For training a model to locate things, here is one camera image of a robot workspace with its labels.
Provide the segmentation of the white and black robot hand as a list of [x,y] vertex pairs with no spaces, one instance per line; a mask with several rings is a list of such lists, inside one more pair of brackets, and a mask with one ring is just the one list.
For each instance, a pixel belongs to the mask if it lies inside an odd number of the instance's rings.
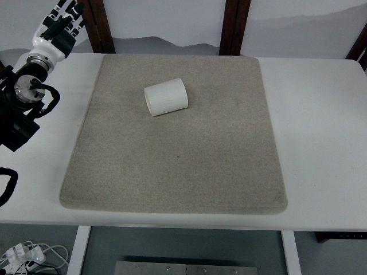
[[82,2],[58,1],[36,30],[31,52],[46,57],[53,64],[67,58],[86,24],[84,19],[79,20],[83,11]]

